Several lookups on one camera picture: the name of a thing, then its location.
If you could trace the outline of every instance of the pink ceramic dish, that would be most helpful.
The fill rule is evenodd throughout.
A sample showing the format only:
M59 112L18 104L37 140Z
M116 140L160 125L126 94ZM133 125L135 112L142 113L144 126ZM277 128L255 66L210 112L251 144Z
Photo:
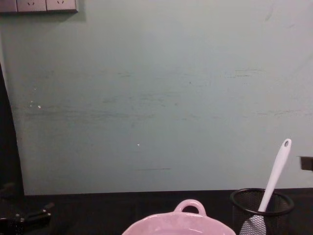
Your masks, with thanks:
M199 214L182 212L193 206ZM225 224L206 216L203 205L196 200L181 202L171 213L155 214L130 226L123 235L236 235Z

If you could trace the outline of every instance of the spatula handle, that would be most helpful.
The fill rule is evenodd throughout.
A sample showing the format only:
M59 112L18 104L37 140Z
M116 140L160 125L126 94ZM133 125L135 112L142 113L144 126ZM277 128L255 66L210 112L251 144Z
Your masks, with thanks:
M259 207L260 212L265 212L266 208L268 207L268 203L273 194L276 183L288 159L290 148L291 148L291 140L286 139L277 153L275 163L274 163L272 172L268 180L268 185L266 187L264 196L262 198L262 202Z

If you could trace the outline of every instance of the wall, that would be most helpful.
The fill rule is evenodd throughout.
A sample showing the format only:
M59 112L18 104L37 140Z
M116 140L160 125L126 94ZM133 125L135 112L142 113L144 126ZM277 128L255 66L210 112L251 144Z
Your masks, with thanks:
M26 194L313 187L313 3L92 0L1 18Z

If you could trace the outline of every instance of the electrical socket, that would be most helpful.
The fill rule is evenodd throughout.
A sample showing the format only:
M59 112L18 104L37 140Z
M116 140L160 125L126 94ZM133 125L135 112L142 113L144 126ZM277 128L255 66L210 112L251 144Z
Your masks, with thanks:
M0 12L17 12L16 1L0 0Z
M45 0L17 0L19 12L47 11Z
M46 0L46 2L48 11L78 11L76 0Z

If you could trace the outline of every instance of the black mesh cup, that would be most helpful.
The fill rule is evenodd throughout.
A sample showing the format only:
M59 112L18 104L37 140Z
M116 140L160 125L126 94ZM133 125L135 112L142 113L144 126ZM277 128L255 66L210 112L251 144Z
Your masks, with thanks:
M244 222L255 216L254 225L265 223L266 235L287 235L289 229L289 213L292 211L293 201L286 195L274 192L266 212L258 212L264 189L246 188L231 194L230 200L233 204L233 230L240 235L253 235L251 228L245 226Z

